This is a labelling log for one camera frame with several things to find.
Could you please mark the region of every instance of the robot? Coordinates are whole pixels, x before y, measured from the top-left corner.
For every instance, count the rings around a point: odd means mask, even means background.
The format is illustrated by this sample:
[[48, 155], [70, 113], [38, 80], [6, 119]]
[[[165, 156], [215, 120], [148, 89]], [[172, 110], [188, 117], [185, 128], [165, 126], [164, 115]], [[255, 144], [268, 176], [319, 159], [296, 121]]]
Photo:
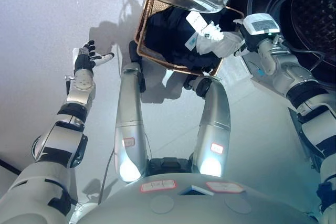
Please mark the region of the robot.
[[[299, 65], [267, 14], [238, 20], [246, 48], [304, 121], [310, 143], [325, 155], [321, 166], [320, 223], [336, 223], [335, 97]], [[81, 163], [88, 138], [85, 121], [95, 98], [93, 68], [113, 58], [95, 55], [94, 42], [79, 49], [72, 86], [55, 123], [33, 146], [35, 163], [22, 171], [0, 200], [0, 223], [65, 223], [70, 211], [70, 170]], [[141, 61], [124, 66], [115, 127], [115, 171], [129, 183], [79, 220], [88, 223], [316, 223], [307, 215], [224, 178], [230, 109], [217, 77], [187, 78], [185, 87], [205, 100], [197, 143], [189, 159], [154, 158], [146, 153], [140, 93]]]

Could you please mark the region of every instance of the white label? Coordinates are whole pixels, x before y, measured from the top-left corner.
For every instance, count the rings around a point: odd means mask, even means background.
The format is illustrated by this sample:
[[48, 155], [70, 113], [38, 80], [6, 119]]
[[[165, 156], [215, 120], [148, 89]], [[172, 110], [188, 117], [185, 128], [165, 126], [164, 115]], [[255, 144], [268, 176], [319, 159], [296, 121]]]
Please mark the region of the white label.
[[244, 191], [241, 186], [235, 183], [207, 182], [206, 185], [216, 193], [239, 194]]
[[124, 138], [122, 140], [122, 146], [123, 147], [131, 147], [135, 145], [135, 139], [133, 137], [130, 138]]
[[191, 11], [185, 19], [199, 34], [208, 25], [198, 12]]
[[186, 48], [192, 51], [196, 47], [198, 32], [195, 32], [190, 39], [184, 44]]
[[146, 193], [148, 191], [158, 191], [158, 190], [171, 190], [176, 188], [176, 183], [172, 179], [167, 180], [157, 180], [153, 182], [149, 182], [146, 184], [142, 184], [140, 191], [142, 193]]
[[211, 145], [211, 151], [216, 152], [218, 154], [221, 154], [221, 153], [223, 153], [223, 147], [219, 144], [213, 143]]

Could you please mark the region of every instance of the floor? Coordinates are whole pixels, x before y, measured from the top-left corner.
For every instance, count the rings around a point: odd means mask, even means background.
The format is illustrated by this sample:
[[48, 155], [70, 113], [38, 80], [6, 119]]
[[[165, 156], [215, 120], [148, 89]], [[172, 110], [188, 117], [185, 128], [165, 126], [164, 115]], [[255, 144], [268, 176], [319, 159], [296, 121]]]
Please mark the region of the floor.
[[[82, 204], [97, 202], [113, 149], [119, 72], [128, 60], [142, 0], [0, 1], [0, 158], [19, 169], [33, 162], [31, 144], [65, 98], [63, 77], [71, 73], [72, 49], [95, 39], [98, 52], [117, 55], [94, 72], [97, 93], [85, 129], [89, 142], [73, 172], [72, 196]], [[188, 157], [204, 101], [182, 89], [182, 74], [145, 61], [144, 75], [142, 111], [152, 156]], [[310, 168], [287, 108], [253, 86], [239, 58], [226, 59], [219, 76], [232, 117], [226, 177], [301, 211], [316, 211], [319, 175]], [[123, 186], [111, 164], [105, 198]]]

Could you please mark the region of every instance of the wicker basket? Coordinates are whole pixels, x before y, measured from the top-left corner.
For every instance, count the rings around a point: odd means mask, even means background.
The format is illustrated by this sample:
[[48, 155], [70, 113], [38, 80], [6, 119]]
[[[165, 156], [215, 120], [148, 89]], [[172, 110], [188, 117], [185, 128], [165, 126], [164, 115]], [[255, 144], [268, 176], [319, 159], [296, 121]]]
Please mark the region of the wicker basket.
[[[158, 13], [162, 10], [166, 10], [169, 7], [170, 5], [160, 2], [158, 0], [145, 0], [144, 1], [143, 10], [140, 16], [139, 26], [137, 28], [135, 38], [134, 38], [135, 42], [138, 44], [137, 53], [139, 56], [145, 57], [151, 61], [154, 61], [169, 70], [202, 76], [203, 73], [201, 71], [193, 71], [187, 68], [186, 66], [176, 65], [176, 64], [167, 62], [160, 53], [147, 48], [144, 43], [147, 20], [155, 13]], [[223, 63], [223, 59], [221, 59], [218, 66], [212, 70], [212, 72], [210, 73], [211, 76], [217, 75], [219, 69], [221, 68], [222, 63]]]

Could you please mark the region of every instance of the cable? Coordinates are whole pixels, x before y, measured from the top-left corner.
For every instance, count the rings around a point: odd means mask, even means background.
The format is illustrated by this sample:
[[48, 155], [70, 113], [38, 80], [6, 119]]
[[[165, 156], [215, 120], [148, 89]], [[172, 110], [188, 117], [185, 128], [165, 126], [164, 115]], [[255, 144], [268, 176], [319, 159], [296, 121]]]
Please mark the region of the cable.
[[102, 199], [103, 199], [103, 192], [104, 192], [104, 187], [105, 187], [105, 181], [106, 181], [106, 177], [107, 177], [107, 172], [109, 170], [109, 167], [110, 167], [110, 163], [111, 163], [111, 160], [112, 160], [112, 156], [114, 155], [114, 148], [112, 150], [112, 153], [110, 155], [110, 158], [109, 160], [107, 161], [107, 165], [106, 165], [106, 168], [105, 168], [105, 174], [104, 174], [104, 179], [103, 179], [103, 182], [101, 184], [101, 188], [100, 188], [100, 193], [99, 193], [99, 199], [98, 199], [98, 204], [101, 203]]
[[321, 51], [314, 51], [314, 50], [301, 50], [301, 49], [297, 49], [294, 48], [289, 42], [287, 41], [283, 41], [282, 44], [286, 47], [288, 47], [291, 51], [293, 52], [300, 52], [303, 54], [315, 54], [315, 55], [319, 55], [319, 59], [314, 63], [314, 65], [310, 68], [310, 72], [313, 71], [321, 62], [324, 61], [326, 54], [324, 52]]
[[[149, 145], [149, 140], [148, 140], [146, 132], [145, 132], [145, 136], [147, 138], [147, 143], [148, 143], [148, 147], [149, 147], [149, 151], [150, 151], [151, 159], [152, 159], [152, 150], [151, 150], [151, 146]], [[100, 193], [99, 193], [99, 199], [98, 199], [98, 204], [99, 205], [100, 205], [100, 203], [102, 202], [102, 199], [103, 199], [103, 192], [104, 192], [104, 188], [105, 188], [105, 182], [106, 182], [107, 172], [109, 170], [110, 163], [111, 163], [113, 155], [114, 155], [114, 148], [113, 148], [112, 153], [111, 153], [111, 155], [109, 157], [109, 160], [107, 161], [107, 165], [106, 165], [106, 168], [105, 168], [104, 178], [103, 178], [103, 182], [101, 184]]]
[[145, 132], [145, 136], [146, 136], [146, 138], [147, 138], [147, 143], [148, 143], [148, 148], [149, 148], [149, 152], [150, 152], [150, 154], [151, 154], [151, 159], [152, 159], [152, 150], [151, 150], [151, 146], [149, 145], [149, 140], [148, 140], [148, 137], [147, 137], [147, 134], [146, 134], [146, 132]]

